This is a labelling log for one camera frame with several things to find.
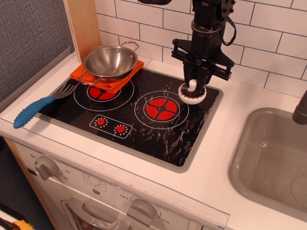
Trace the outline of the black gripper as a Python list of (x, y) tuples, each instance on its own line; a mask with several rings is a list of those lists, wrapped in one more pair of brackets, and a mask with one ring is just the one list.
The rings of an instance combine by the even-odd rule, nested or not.
[(224, 41), (226, 23), (219, 23), (216, 29), (207, 29), (191, 24), (192, 40), (174, 39), (172, 57), (183, 62), (185, 83), (196, 79), (197, 91), (202, 91), (210, 82), (212, 75), (223, 80), (231, 77), (231, 68), (234, 66), (228, 56), (221, 51), (221, 46), (229, 46), (233, 43)]

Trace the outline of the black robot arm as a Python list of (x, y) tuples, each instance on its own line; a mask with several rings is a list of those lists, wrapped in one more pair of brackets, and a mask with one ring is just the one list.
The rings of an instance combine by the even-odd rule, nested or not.
[(222, 46), (230, 46), (224, 40), (226, 24), (235, 24), (229, 14), (233, 10), (234, 0), (194, 0), (192, 2), (194, 19), (191, 22), (192, 39), (174, 39), (172, 57), (184, 64), (184, 79), (188, 84), (196, 80), (196, 90), (202, 91), (213, 75), (229, 80), (234, 61), (226, 56)]

